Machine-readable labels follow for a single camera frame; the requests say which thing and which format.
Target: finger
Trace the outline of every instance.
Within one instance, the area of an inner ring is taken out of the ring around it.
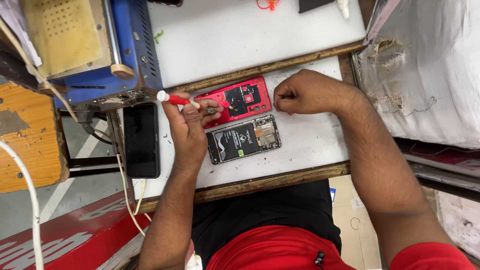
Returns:
[[[293,99],[293,97],[286,96],[286,97],[283,97],[283,99]]]
[[[163,111],[168,118],[170,125],[185,124],[185,118],[180,113],[179,107],[168,101],[162,102]]]
[[[279,111],[288,112],[289,114],[299,113],[301,105],[298,99],[281,99],[275,102],[275,108]]]
[[[290,88],[290,81],[291,79],[288,78],[275,87],[275,90],[273,91],[274,102],[282,99],[284,96],[293,96],[293,91]]]
[[[193,138],[198,136],[205,136],[204,128],[202,125],[202,115],[192,104],[185,104],[183,106],[183,115],[187,121],[189,135]]]
[[[220,107],[216,107],[216,108],[214,108],[214,109],[215,109],[216,112],[223,112],[223,110],[224,110],[225,108],[223,108],[223,107],[220,106]],[[210,114],[211,114],[211,113],[209,113],[209,112],[208,112],[207,110],[205,110],[205,109],[200,110],[200,113],[201,113],[203,116],[207,116],[207,115],[210,115]]]
[[[204,118],[202,119],[202,126],[205,126],[206,124],[208,124],[213,120],[217,120],[218,118],[220,118],[220,116],[222,116],[222,114],[219,112],[216,112],[214,114],[209,113],[207,116],[204,116]]]
[[[186,93],[186,92],[174,91],[170,95],[174,95],[174,96],[181,97],[181,98],[184,98],[184,99],[190,99],[190,94]]]
[[[201,98],[196,100],[198,104],[200,104],[204,108],[212,107],[212,108],[218,108],[219,103],[217,100],[211,99],[211,98]]]

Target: right hand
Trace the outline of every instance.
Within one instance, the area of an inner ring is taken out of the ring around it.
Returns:
[[[353,85],[319,72],[302,69],[280,83],[274,90],[273,106],[289,115],[340,113],[362,93]]]
[[[190,95],[184,92],[173,92],[170,95],[190,98]],[[210,114],[205,109],[198,111],[192,104],[185,104],[180,111],[178,105],[168,101],[162,102],[175,147],[174,168],[182,171],[198,172],[204,161],[208,144],[203,126],[220,118],[220,113],[223,111],[218,101],[211,98],[203,98],[197,102],[204,108],[215,108],[216,113]]]

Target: person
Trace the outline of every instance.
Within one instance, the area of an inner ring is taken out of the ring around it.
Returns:
[[[223,109],[212,99],[198,102],[217,113],[190,104],[179,111],[177,105],[162,103],[175,160],[142,246],[139,270],[184,269],[191,239],[207,270],[353,269],[340,258],[328,180],[193,204],[207,151],[203,126]],[[301,70],[275,88],[273,105],[289,115],[337,116],[352,182],[390,269],[474,269],[440,226],[402,153],[359,89]]]

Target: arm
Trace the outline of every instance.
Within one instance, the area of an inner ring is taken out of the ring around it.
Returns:
[[[366,97],[352,85],[302,70],[276,89],[279,111],[334,113],[350,155],[352,181],[368,210],[388,264],[402,249],[426,242],[454,245],[421,186]]]
[[[173,95],[190,98],[187,93]],[[217,101],[209,98],[198,103],[205,108],[214,107],[218,112],[223,110]],[[185,105],[182,112],[168,102],[162,102],[162,107],[170,122],[175,161],[142,245],[140,270],[185,268],[192,232],[193,194],[207,151],[203,126],[220,117],[218,112],[198,111],[192,104]]]

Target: left hand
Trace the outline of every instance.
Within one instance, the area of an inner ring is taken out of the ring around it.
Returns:
[[[190,99],[190,94],[185,92],[173,92],[170,95]],[[204,109],[198,111],[192,104],[186,104],[180,111],[177,105],[168,101],[162,102],[163,110],[170,122],[170,132],[175,147],[174,169],[190,172],[200,170],[208,145],[204,126],[220,118],[220,112],[223,111],[218,101],[211,98],[199,99],[196,102],[204,108],[215,108],[217,112],[210,114]]]

